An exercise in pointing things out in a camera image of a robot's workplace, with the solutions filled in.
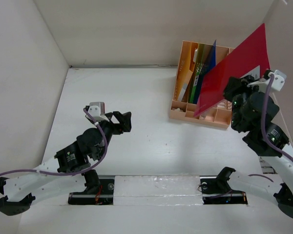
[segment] white floor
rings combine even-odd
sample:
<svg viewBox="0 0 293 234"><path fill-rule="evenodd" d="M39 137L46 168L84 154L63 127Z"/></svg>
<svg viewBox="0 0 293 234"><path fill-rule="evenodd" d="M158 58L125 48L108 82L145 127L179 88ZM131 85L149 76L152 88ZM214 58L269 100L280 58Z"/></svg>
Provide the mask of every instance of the white floor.
<svg viewBox="0 0 293 234"><path fill-rule="evenodd" d="M101 175L216 175L230 166L261 173L243 134L170 120L175 68L70 69L43 160L92 127L83 107L104 101L106 112L132 112L132 131L113 136ZM67 196L22 215L29 233L292 233L293 219L259 198L250 205L69 206Z"/></svg>

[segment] paper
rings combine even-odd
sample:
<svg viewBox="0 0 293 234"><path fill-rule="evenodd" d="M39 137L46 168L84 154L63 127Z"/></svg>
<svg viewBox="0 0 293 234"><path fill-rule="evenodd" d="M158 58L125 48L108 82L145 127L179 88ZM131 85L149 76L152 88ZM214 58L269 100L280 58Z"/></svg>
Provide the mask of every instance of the paper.
<svg viewBox="0 0 293 234"><path fill-rule="evenodd" d="M223 91L229 77L240 78L257 66L260 66L260 76L270 68L264 24L259 26L247 39L205 75L200 93L200 102L197 105L194 116L200 115L224 99Z"/></svg>
<svg viewBox="0 0 293 234"><path fill-rule="evenodd" d="M177 100L182 101L193 74L195 62L193 57L198 43L184 41L177 74Z"/></svg>
<svg viewBox="0 0 293 234"><path fill-rule="evenodd" d="M193 103L195 88L196 88L197 81L199 79L199 75L203 67L202 59L203 59L204 46L205 46L204 44L199 44L197 59L196 59L197 63L195 64L195 67L194 67L194 72L192 75L193 79L189 89L189 96L188 96L189 103Z"/></svg>
<svg viewBox="0 0 293 234"><path fill-rule="evenodd" d="M204 76L215 66L216 66L216 41L214 42L213 46L211 47L209 54L208 54L206 60L204 61L204 65L201 70L201 73L199 75L198 82L197 82L196 89L195 89L195 93L194 93L194 98L193 98L194 104L198 103L198 99L199 99L199 96L201 93Z"/></svg>

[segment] purple cable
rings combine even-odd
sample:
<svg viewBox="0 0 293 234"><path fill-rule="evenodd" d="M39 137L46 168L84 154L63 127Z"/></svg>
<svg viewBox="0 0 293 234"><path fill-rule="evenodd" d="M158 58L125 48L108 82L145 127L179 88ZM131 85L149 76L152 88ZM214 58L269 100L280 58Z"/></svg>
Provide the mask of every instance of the purple cable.
<svg viewBox="0 0 293 234"><path fill-rule="evenodd" d="M250 174L249 176L260 176L260 177L263 177L263 178L266 178L266 179L270 180L273 183L273 180L270 179L268 176L265 176L265 175L261 175L261 174Z"/></svg>
<svg viewBox="0 0 293 234"><path fill-rule="evenodd" d="M261 131L262 131L262 135L263 138L265 140L265 142L272 147L274 150L276 150L277 152L283 154L285 157L287 157L292 163L293 163L293 157L291 157L288 153L282 151L281 149L279 149L278 147L274 146L268 139L267 137L267 133L266 133L266 127L265 127L265 123L266 123L266 112L267 112L267 106L268 106L268 100L269 100L269 92L272 88L272 83L274 81L274 74L271 75L270 77L270 81L269 84L266 88L266 92L265 92L265 96L264 96L264 103L263 103L263 109L262 109L262 118L261 118L261 122L260 122L260 126L261 126Z"/></svg>
<svg viewBox="0 0 293 234"><path fill-rule="evenodd" d="M227 195L227 194L229 194L229 193L231 193L232 192L232 190L230 189L228 192L226 192L226 193L224 193L224 194L220 194L220 195L216 195L216 196L210 196L209 198L219 198L219 197L222 197L222 196L224 196L224 195Z"/></svg>
<svg viewBox="0 0 293 234"><path fill-rule="evenodd" d="M97 121L95 120L94 117L92 117L91 114L89 114L89 112L84 109L84 112L86 113L86 115L94 122L96 123ZM103 129L101 128L101 126L99 124L96 125L96 127L98 128L98 130L100 131L102 137L103 137L103 141L104 141L104 146L105 146L105 149L104 149L104 153L102 155L102 157L100 158L100 160L95 163L94 165L92 165L91 167L85 169L85 170L82 170L82 171L79 171L79 172L71 172L71 173L55 173L55 172L46 172L46 171L39 171L40 174L45 174L45 175L49 175L49 176L75 176L75 175L78 175L78 174L81 174L81 173L85 173L87 171L90 171L91 169L95 168L96 166L98 166L102 161L103 159L105 158L105 155L107 153L107 146L108 146L108 143L107 143L107 139L106 139L106 136L103 132ZM12 174L12 173L18 173L18 172L31 172L31 173L37 173L37 170L34 170L34 169L18 169L18 170L12 170L12 171L7 171L7 172L2 172L0 173L0 177L1 176L4 176L4 175L7 175L7 174Z"/></svg>

